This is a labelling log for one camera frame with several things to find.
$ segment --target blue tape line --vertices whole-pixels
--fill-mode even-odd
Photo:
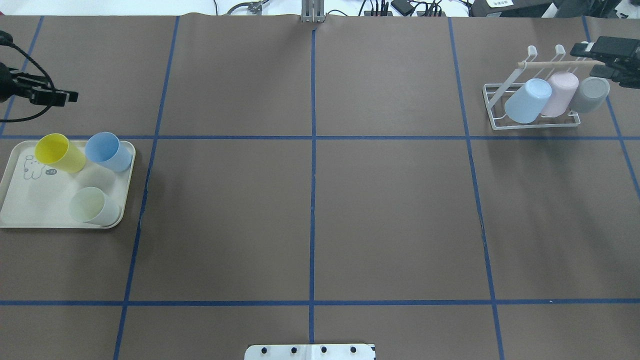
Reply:
[[[122,301],[0,300],[0,306],[122,306]]]
[[[42,135],[3,135],[4,139],[40,139]],[[86,140],[91,135],[70,135],[72,140]],[[153,140],[154,135],[118,135],[123,140]],[[313,140],[313,136],[278,136],[278,135],[159,135],[159,140]],[[569,141],[602,141],[618,140],[618,136],[477,136],[470,135],[471,140],[569,140]],[[466,136],[412,136],[412,135],[318,135],[316,140],[466,140]],[[624,140],[637,141],[640,136],[622,136]]]
[[[44,135],[4,135],[4,139],[39,140]],[[71,140],[88,140],[92,135],[68,135]],[[153,140],[153,135],[118,135],[121,140]]]
[[[617,136],[470,136],[471,140],[617,140]]]
[[[555,304],[640,304],[640,299],[516,299],[496,300],[498,305],[555,305]]]
[[[491,305],[491,300],[318,300],[316,306],[442,306]]]
[[[124,324],[127,319],[127,306],[129,302],[129,296],[131,295],[131,283],[133,282],[133,273],[136,268],[136,257],[138,256],[138,247],[140,245],[140,233],[142,227],[142,218],[144,217],[147,207],[148,186],[149,179],[151,178],[151,170],[154,166],[154,160],[156,158],[156,149],[158,143],[158,133],[160,132],[160,125],[162,123],[162,115],[164,110],[164,99],[166,97],[166,90],[169,85],[169,76],[171,73],[171,64],[173,61],[173,50],[175,49],[175,39],[178,34],[178,25],[180,24],[180,17],[175,17],[175,24],[173,25],[173,37],[171,40],[171,48],[169,50],[169,59],[166,64],[166,72],[164,74],[164,85],[162,90],[162,96],[160,98],[160,107],[158,108],[158,117],[156,120],[156,131],[154,135],[154,143],[151,148],[151,155],[149,156],[149,166],[147,169],[147,177],[145,179],[145,190],[142,195],[142,205],[140,206],[140,215],[138,216],[138,228],[136,230],[136,239],[133,243],[133,251],[131,253],[131,263],[129,265],[129,275],[127,276],[127,287],[124,293],[124,303],[122,305],[122,313],[120,315],[120,325],[118,326],[118,336],[116,338],[116,345],[113,351],[113,360],[117,360],[120,355],[120,345],[122,344],[122,334],[124,333]]]
[[[311,136],[278,135],[159,135],[161,140],[311,140]]]
[[[587,17],[582,16],[582,27],[584,27],[584,34],[587,36],[587,41],[591,42],[591,35],[589,34],[589,25],[587,24]]]
[[[633,182],[634,188],[636,189],[636,196],[640,200],[640,186],[638,186],[636,172],[634,171],[634,167],[631,164],[631,158],[629,158],[629,153],[627,152],[627,146],[625,145],[625,141],[622,138],[622,132],[620,131],[620,126],[618,125],[618,119],[616,118],[616,114],[613,111],[613,106],[611,105],[611,101],[609,100],[608,96],[607,96],[607,106],[609,107],[609,113],[611,114],[611,120],[613,121],[613,126],[616,128],[616,133],[618,134],[618,141],[620,141],[622,154],[625,156],[625,162],[627,163],[627,168],[629,170],[629,175],[631,176],[631,181]]]
[[[640,304],[639,298],[497,299],[497,300],[130,300],[127,307],[234,307],[234,306],[489,306],[561,304]],[[124,301],[0,300],[0,306],[123,306]]]
[[[311,31],[311,209],[309,226],[309,343],[315,340],[314,304],[316,298],[316,30]]]
[[[131,306],[308,306],[309,301],[306,300],[238,300],[238,301],[206,301],[206,300],[187,300],[187,301],[129,301]]]
[[[38,40],[40,29],[42,29],[43,21],[44,21],[44,16],[41,16],[40,20],[38,21],[38,26],[36,26],[36,32],[33,34],[33,38],[31,39],[31,45],[29,45],[29,51],[27,51],[27,54],[29,54],[30,56],[33,53],[33,49],[36,46],[36,41]],[[29,64],[29,60],[25,58],[24,62],[22,63],[22,67],[20,68],[20,71],[24,72],[27,69],[28,64]],[[11,108],[13,107],[14,100],[15,100],[15,95],[11,96],[11,99],[9,100],[9,105],[7,105],[6,111],[4,112],[4,119],[9,118],[9,114],[11,113]],[[4,127],[6,126],[6,124],[7,123],[5,122],[0,123],[0,137],[3,137]]]
[[[589,34],[589,25],[587,24],[587,18],[585,16],[582,16],[582,25],[584,26],[584,34],[587,36],[587,41],[591,42],[591,35]],[[627,146],[625,145],[625,138],[622,136],[622,131],[620,131],[620,125],[618,124],[616,113],[615,111],[613,111],[613,105],[611,105],[611,100],[609,96],[607,96],[607,107],[609,108],[609,114],[611,115],[611,121],[613,121],[613,126],[616,129],[616,134],[618,135],[616,140],[620,142],[620,147],[622,148],[622,153],[625,157],[625,162],[627,163],[627,169],[629,171],[629,175],[631,176],[631,181],[633,182],[634,189],[636,190],[636,196],[640,200],[640,186],[638,185],[636,172],[634,171],[633,164],[631,164],[631,159],[629,158],[629,153],[627,152]]]
[[[498,354],[500,355],[500,360],[504,360],[504,348],[502,347],[502,331],[500,330],[500,320],[498,317],[498,306],[495,303],[495,290],[493,288],[493,274],[491,271],[491,261],[489,258],[489,246],[486,242],[486,231],[484,229],[484,218],[482,214],[482,204],[480,203],[480,192],[478,190],[477,177],[476,177],[476,164],[474,163],[473,150],[471,148],[471,137],[469,136],[469,126],[467,121],[467,110],[465,109],[465,98],[462,92],[462,81],[460,79],[460,66],[458,64],[458,54],[456,52],[456,41],[454,38],[453,32],[453,23],[451,18],[448,17],[449,21],[449,36],[451,38],[451,51],[453,53],[453,64],[456,70],[456,81],[458,82],[458,97],[460,98],[460,110],[462,111],[462,122],[465,126],[465,136],[467,138],[467,153],[469,156],[469,166],[471,168],[471,180],[474,185],[474,193],[476,196],[476,209],[478,212],[478,217],[480,220],[480,228],[482,235],[482,243],[484,248],[484,265],[486,268],[486,277],[489,285],[489,294],[491,296],[492,301],[492,310],[493,310],[493,324],[495,326],[495,337],[498,343]]]
[[[465,136],[321,135],[318,140],[465,140]]]

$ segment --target cartoon drawing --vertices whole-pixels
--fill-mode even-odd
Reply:
[[[24,160],[24,179],[39,179],[44,167],[33,155],[27,155]]]

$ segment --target cup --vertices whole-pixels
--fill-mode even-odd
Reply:
[[[109,226],[118,221],[120,206],[98,188],[83,188],[71,198],[69,214],[75,221]]]
[[[549,85],[553,93],[540,113],[547,117],[558,117],[564,114],[579,83],[580,80],[571,72],[560,71],[551,75]]]
[[[590,113],[602,105],[610,89],[606,79],[590,76],[580,82],[569,108],[577,113]]]
[[[36,144],[36,159],[66,172],[78,172],[86,163],[84,154],[62,134],[49,134]]]
[[[547,104],[551,92],[551,86],[546,81],[538,78],[529,79],[507,99],[504,111],[515,122],[533,122]]]
[[[115,172],[127,170],[133,157],[117,136],[106,131],[93,135],[87,141],[84,153],[89,160]]]

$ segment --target blue cup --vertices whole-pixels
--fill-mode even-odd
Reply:
[[[87,141],[84,154],[92,162],[115,172],[127,170],[133,158],[118,137],[106,131],[93,135]]]
[[[536,120],[551,97],[551,85],[538,78],[528,80],[504,104],[509,117],[521,124]]]

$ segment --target cup rack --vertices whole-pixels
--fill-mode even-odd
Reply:
[[[575,127],[580,125],[580,116],[573,110],[569,110],[558,117],[546,117],[538,115],[538,118],[530,124],[520,124],[511,120],[504,111],[505,102],[524,83],[515,81],[527,69],[538,69],[538,73],[533,76],[538,78],[547,70],[544,80],[547,80],[556,69],[565,68],[566,71],[574,73],[578,67],[587,67],[602,64],[600,61],[585,60],[577,58],[573,61],[563,61],[566,51],[562,45],[556,45],[556,55],[550,61],[535,61],[538,57],[538,50],[535,46],[529,45],[525,60],[517,63],[516,69],[509,75],[503,83],[492,83],[483,85],[484,105],[493,130],[510,129],[534,129],[540,127]]]

